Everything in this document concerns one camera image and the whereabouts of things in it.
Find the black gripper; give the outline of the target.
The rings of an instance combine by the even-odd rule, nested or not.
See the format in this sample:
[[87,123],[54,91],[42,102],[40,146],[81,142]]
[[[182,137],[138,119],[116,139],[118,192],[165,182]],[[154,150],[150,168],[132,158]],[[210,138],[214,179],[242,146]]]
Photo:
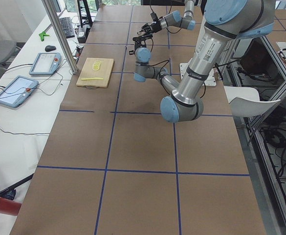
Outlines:
[[159,32],[162,30],[160,21],[152,22],[151,24],[146,23],[141,28],[145,31],[144,35],[152,34],[153,32]]
[[152,39],[153,35],[152,34],[145,34],[145,35],[140,35],[137,37],[133,37],[132,40],[135,42],[134,43],[134,48],[138,49],[141,47],[147,47],[146,46],[146,40]]

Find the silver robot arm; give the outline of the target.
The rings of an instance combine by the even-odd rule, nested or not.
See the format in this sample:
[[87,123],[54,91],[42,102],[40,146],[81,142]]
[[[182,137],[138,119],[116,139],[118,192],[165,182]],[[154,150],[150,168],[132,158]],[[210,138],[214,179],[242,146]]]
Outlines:
[[157,33],[163,29],[166,29],[170,26],[193,30],[195,28],[195,20],[193,19],[194,16],[194,7],[201,3],[200,0],[181,0],[182,3],[185,5],[184,16],[180,15],[180,12],[175,10],[165,16],[158,17],[157,14],[151,10],[151,18],[152,23],[146,23],[141,27],[138,31],[137,35],[148,35],[152,33]]
[[[184,15],[178,11],[157,17],[142,26],[133,38],[135,55],[134,79],[145,82],[156,79],[168,93],[160,103],[163,118],[172,123],[191,121],[201,116],[203,102],[198,92],[216,64],[226,44],[235,39],[258,38],[273,30],[275,1],[273,0],[185,0]],[[149,64],[151,51],[145,41],[153,34],[170,26],[193,30],[194,7],[203,5],[201,29],[193,58],[184,70],[180,82],[172,78],[165,68]]]

